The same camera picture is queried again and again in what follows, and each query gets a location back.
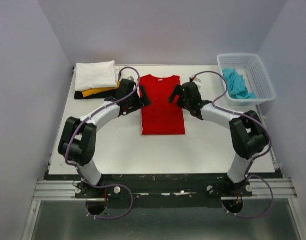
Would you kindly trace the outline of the red t shirt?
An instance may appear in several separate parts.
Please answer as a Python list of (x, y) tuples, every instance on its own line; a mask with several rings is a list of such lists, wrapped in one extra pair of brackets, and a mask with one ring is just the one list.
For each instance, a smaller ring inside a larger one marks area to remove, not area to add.
[(151, 74), (142, 76), (143, 86), (151, 105), (141, 109), (142, 134), (147, 135), (184, 135), (183, 111), (169, 97), (180, 83), (178, 75), (156, 77)]

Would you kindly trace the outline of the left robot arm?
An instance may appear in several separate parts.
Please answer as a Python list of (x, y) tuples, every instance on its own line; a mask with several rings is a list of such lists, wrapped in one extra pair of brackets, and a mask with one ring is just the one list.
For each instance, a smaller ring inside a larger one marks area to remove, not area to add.
[(67, 165), (76, 168), (92, 197), (101, 196), (104, 190), (99, 182), (102, 173), (93, 160), (97, 132), (111, 120), (149, 105), (151, 101), (145, 87), (123, 78), (115, 96), (105, 98), (102, 105), (89, 114), (80, 118), (71, 116), (66, 120), (57, 151)]

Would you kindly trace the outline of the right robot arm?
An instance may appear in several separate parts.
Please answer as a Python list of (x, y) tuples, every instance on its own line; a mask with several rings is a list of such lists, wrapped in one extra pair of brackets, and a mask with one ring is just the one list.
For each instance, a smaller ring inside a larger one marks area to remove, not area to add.
[(234, 196), (241, 190), (240, 183), (246, 179), (255, 157), (269, 144), (269, 137), (263, 128), (256, 111), (232, 111), (202, 100), (197, 85), (190, 81), (177, 84), (169, 97), (172, 103), (178, 97), (176, 105), (190, 112), (200, 120), (216, 123), (230, 130), (235, 156), (223, 182), (223, 191)]

